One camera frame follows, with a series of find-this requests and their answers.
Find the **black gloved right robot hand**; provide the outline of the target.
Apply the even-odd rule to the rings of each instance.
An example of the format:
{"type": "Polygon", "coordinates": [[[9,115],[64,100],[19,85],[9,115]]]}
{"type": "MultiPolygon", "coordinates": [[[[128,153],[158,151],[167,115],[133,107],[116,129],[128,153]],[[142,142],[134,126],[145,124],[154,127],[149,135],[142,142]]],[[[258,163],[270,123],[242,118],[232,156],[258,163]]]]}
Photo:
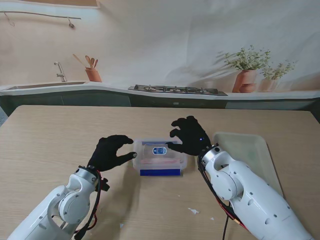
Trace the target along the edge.
{"type": "Polygon", "coordinates": [[[182,143],[167,142],[169,149],[190,156],[199,156],[204,150],[211,148],[210,138],[194,116],[179,118],[173,121],[171,126],[177,128],[171,130],[169,136],[178,137],[182,143]]]}

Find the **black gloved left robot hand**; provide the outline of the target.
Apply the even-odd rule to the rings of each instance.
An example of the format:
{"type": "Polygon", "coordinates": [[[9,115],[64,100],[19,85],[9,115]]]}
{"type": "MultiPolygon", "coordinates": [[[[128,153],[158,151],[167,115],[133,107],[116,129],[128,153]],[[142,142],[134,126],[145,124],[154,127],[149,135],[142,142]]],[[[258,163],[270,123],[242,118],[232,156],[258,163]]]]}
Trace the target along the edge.
{"type": "Polygon", "coordinates": [[[126,135],[111,135],[99,139],[98,144],[88,162],[88,166],[94,167],[100,172],[111,170],[117,166],[136,158],[136,152],[117,156],[117,151],[123,145],[133,144],[134,141],[126,135]]]}

